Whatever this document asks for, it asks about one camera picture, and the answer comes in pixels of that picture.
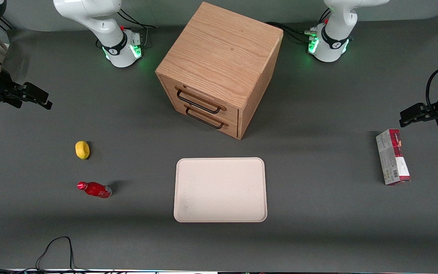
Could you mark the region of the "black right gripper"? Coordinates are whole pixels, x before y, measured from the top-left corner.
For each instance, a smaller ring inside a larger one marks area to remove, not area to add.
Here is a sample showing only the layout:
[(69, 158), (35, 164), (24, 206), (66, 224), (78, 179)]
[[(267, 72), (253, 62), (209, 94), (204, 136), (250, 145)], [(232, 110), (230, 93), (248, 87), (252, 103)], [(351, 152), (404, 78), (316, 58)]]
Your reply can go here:
[(24, 83), (24, 86), (14, 82), (10, 74), (2, 70), (0, 73), (0, 102), (9, 104), (20, 109), (23, 102), (31, 102), (50, 110), (53, 103), (48, 100), (49, 94), (32, 83)]

